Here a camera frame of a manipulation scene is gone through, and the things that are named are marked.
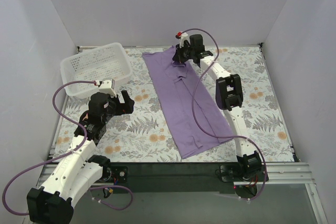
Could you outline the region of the purple t-shirt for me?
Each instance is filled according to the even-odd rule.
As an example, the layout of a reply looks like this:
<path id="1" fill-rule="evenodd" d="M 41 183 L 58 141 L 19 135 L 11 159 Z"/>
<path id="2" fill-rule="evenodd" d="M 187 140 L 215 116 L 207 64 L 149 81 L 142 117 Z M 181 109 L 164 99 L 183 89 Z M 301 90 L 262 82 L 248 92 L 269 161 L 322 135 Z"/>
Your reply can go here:
<path id="1" fill-rule="evenodd" d="M 165 120 L 181 158 L 188 158 L 224 142 L 233 132 L 212 96 L 190 65 L 172 60 L 175 48 L 144 53 Z"/>

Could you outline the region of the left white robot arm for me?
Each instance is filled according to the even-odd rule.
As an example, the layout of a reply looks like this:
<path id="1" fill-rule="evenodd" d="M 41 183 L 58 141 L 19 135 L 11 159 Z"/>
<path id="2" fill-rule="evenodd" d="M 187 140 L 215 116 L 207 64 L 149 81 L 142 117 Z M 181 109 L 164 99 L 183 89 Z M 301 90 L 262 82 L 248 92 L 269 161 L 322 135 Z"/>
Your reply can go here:
<path id="1" fill-rule="evenodd" d="M 39 188 L 27 194 L 29 218 L 35 223 L 70 223 L 80 198 L 92 184 L 110 178 L 109 158 L 92 152 L 106 132 L 114 116 L 131 114 L 134 101 L 127 91 L 121 92 L 124 102 L 110 91 L 90 97 L 88 109 L 79 118 L 69 155 L 59 160 L 51 175 Z"/>

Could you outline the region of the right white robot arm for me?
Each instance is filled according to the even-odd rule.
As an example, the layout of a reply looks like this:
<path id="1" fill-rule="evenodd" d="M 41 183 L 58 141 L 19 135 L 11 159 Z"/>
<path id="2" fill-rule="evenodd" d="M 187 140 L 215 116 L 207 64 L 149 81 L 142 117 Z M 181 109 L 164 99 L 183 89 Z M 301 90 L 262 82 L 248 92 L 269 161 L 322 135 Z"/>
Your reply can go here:
<path id="1" fill-rule="evenodd" d="M 247 136 L 242 111 L 244 98 L 240 76 L 229 73 L 217 62 L 218 57 L 205 49 L 202 35 L 190 36 L 187 32 L 179 32 L 175 37 L 179 43 L 175 46 L 173 61 L 185 63 L 191 60 L 204 71 L 202 75 L 208 74 L 215 81 L 216 104 L 224 112 L 233 131 L 233 136 L 226 136 L 223 139 L 235 141 L 238 167 L 233 171 L 222 168 L 221 174 L 230 179 L 237 177 L 249 180 L 248 186 L 255 185 L 258 182 L 258 173 L 263 171 L 263 163 L 260 151 Z"/>

